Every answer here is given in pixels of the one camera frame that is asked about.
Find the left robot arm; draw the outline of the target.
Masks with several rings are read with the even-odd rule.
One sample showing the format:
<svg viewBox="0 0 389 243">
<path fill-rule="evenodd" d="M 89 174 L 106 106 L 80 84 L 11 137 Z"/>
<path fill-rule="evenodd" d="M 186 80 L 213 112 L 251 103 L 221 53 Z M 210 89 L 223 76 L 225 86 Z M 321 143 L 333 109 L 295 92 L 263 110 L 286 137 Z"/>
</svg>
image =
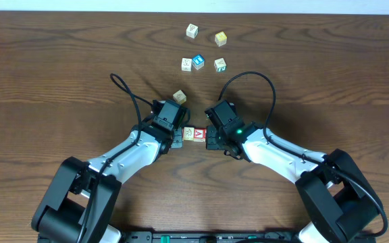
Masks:
<svg viewBox="0 0 389 243">
<path fill-rule="evenodd" d="M 166 154 L 189 117 L 187 108 L 165 103 L 105 154 L 64 160 L 32 217 L 38 242 L 119 242 L 109 221 L 122 184 Z"/>
</svg>

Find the red A block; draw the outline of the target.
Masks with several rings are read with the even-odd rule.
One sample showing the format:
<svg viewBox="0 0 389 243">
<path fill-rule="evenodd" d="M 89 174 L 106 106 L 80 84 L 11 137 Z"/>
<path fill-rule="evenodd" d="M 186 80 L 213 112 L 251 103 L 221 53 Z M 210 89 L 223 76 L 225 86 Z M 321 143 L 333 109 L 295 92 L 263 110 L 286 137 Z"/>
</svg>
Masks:
<svg viewBox="0 0 389 243">
<path fill-rule="evenodd" d="M 207 136 L 206 129 L 195 128 L 193 141 L 194 142 L 205 142 L 206 136 Z"/>
</svg>

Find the white block yellow side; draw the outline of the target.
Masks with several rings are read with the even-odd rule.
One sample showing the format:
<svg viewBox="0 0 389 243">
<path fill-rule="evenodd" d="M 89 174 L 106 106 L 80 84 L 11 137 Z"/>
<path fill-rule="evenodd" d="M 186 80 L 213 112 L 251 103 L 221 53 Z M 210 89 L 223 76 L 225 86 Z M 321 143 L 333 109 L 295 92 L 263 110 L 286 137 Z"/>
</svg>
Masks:
<svg viewBox="0 0 389 243">
<path fill-rule="evenodd" d="M 192 127 L 185 127 L 183 129 L 183 140 L 194 140 L 195 129 Z"/>
</svg>

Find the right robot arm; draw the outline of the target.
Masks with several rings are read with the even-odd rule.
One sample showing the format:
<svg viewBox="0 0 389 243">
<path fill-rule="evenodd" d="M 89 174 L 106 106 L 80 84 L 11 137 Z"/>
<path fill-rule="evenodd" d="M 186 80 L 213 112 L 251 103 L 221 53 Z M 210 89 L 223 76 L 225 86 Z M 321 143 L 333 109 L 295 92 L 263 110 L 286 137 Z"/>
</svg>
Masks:
<svg viewBox="0 0 389 243">
<path fill-rule="evenodd" d="M 311 220 L 299 232 L 301 242 L 354 242 L 388 229 L 381 200 L 340 149 L 329 155 L 310 151 L 241 121 L 207 126 L 206 141 L 207 149 L 268 167 L 296 186 Z"/>
</svg>

